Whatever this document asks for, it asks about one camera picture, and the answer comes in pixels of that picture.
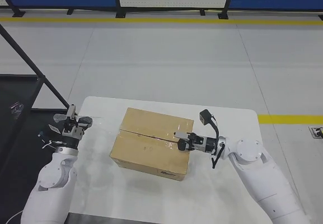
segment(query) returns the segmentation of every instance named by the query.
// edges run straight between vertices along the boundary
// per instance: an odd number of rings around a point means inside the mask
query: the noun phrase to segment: white tabletop
[[[211,126],[199,121],[208,109],[220,135],[262,142],[252,110],[88,97],[79,115],[93,117],[93,126],[79,144],[70,212],[154,223],[271,223],[228,160],[213,170],[208,154],[191,152],[181,182],[118,167],[109,153],[127,108],[193,119],[193,132],[214,136]]]

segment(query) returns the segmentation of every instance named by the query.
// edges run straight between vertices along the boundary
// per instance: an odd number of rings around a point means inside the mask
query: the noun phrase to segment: yellow tape line
[[[323,115],[258,115],[260,124],[323,124]]]
[[[323,21],[287,20],[219,20],[202,18],[43,18],[43,17],[0,17],[0,22],[119,22],[119,23],[179,23],[179,24],[250,24],[250,25],[293,25],[323,26]]]

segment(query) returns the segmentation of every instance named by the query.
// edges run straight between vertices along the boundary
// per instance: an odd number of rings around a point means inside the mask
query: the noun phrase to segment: floor
[[[11,13],[0,10],[0,17]],[[113,18],[114,13],[75,12]],[[205,18],[215,17],[208,12]],[[67,17],[29,11],[25,17]],[[127,17],[201,18],[197,12]],[[230,20],[318,21],[317,14],[229,13]],[[176,23],[2,25],[71,104],[87,96],[323,115],[323,26]],[[0,36],[0,73],[32,73]],[[35,107],[62,105],[43,88]],[[323,142],[312,124],[261,124],[265,147],[312,223],[323,223]]]

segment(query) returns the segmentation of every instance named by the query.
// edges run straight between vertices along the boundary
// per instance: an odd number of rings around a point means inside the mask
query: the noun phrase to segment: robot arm
[[[39,172],[37,183],[23,210],[21,224],[63,224],[68,216],[77,181],[73,164],[77,161],[78,144],[84,131],[92,125],[89,117],[77,120],[75,110],[76,107],[71,105],[67,115],[54,116],[54,120],[64,121],[61,133],[50,126],[59,137],[62,136],[61,141],[47,140],[43,133],[39,134],[46,144],[44,147],[51,147],[54,153],[52,161]]]
[[[200,120],[213,123],[211,114],[204,110]],[[209,138],[195,133],[175,132],[179,150],[199,150],[212,155],[213,168],[219,158],[229,158],[247,191],[266,212],[273,223],[310,223],[299,206],[289,181],[279,166],[258,141],[241,139],[232,143],[228,138]]]

